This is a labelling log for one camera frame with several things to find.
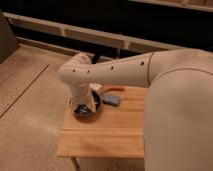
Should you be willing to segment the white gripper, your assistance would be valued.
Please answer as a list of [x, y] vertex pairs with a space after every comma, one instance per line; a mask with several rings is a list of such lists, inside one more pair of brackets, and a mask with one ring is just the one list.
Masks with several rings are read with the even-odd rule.
[[95, 111], [95, 101], [92, 96], [92, 90], [89, 85], [86, 86], [70, 86], [70, 101], [73, 109], [79, 105], [85, 105], [91, 111]]

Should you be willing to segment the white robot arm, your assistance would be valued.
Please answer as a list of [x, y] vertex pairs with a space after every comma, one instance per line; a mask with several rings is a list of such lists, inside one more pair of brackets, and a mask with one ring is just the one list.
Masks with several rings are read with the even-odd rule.
[[58, 74], [78, 110], [92, 100], [92, 83], [148, 89], [145, 171], [213, 171], [213, 53], [176, 49], [97, 64], [80, 53]]

